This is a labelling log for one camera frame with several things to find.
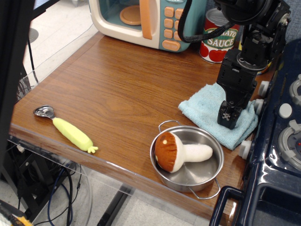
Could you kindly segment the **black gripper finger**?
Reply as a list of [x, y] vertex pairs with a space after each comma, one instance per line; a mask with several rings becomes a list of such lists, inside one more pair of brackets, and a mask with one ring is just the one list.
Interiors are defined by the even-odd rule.
[[230, 121], [230, 114], [227, 112], [227, 102], [224, 100], [218, 112], [217, 123], [222, 126], [228, 126]]
[[236, 126], [236, 123], [241, 115], [242, 112], [242, 108], [241, 107], [235, 107], [231, 113], [231, 117], [230, 117], [230, 129], [234, 129], [234, 127]]

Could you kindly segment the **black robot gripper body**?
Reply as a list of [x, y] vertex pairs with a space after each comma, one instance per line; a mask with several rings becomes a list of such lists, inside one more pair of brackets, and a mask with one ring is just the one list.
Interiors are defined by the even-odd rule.
[[217, 78], [217, 84], [226, 94], [220, 110], [233, 111], [234, 108], [246, 108], [257, 85], [256, 75], [256, 66], [243, 57], [241, 50], [229, 50], [222, 61]]

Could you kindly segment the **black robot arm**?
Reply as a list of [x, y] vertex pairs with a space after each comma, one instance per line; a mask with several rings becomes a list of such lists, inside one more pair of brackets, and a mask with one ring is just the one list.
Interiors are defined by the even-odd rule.
[[233, 129], [253, 95], [257, 73], [286, 45], [291, 11], [283, 0], [219, 0], [217, 5], [230, 23], [244, 27], [242, 49], [228, 50], [216, 81], [226, 94], [217, 122]]

